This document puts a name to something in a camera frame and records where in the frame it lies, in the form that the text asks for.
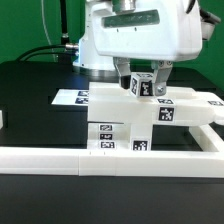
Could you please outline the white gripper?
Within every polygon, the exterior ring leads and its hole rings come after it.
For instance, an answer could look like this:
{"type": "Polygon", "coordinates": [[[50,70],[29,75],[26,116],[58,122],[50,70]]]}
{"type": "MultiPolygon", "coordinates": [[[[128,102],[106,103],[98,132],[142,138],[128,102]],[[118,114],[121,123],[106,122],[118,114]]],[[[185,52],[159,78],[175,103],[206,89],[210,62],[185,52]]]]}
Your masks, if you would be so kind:
{"type": "Polygon", "coordinates": [[[171,61],[197,58],[202,31],[197,0],[135,0],[135,9],[116,13],[111,1],[86,0],[97,53],[111,56],[123,89],[130,88],[130,60],[153,61],[154,96],[166,94],[171,61]]]}

